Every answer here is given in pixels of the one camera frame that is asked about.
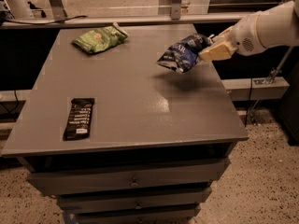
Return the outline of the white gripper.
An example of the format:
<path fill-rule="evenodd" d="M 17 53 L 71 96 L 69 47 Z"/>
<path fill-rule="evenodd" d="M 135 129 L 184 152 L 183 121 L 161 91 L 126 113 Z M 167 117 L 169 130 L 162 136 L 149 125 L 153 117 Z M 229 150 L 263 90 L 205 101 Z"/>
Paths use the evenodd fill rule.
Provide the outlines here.
<path fill-rule="evenodd" d="M 205 62 L 230 59 L 235 52 L 243 56 L 262 53 L 265 47 L 258 37 L 258 19 L 261 11 L 242 18 L 234 27 L 230 26 L 211 37 L 211 46 L 203 49 L 199 56 Z M 230 34 L 229 41 L 224 41 Z"/>

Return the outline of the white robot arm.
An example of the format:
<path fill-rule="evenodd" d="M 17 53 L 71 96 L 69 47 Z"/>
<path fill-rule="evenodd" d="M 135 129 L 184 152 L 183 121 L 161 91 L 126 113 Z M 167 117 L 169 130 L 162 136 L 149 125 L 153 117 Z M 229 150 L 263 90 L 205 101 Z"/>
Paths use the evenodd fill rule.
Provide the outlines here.
<path fill-rule="evenodd" d="M 288 1 L 242 18 L 211 39 L 199 56 L 205 62 L 250 56 L 278 46 L 299 46 L 299 0 Z"/>

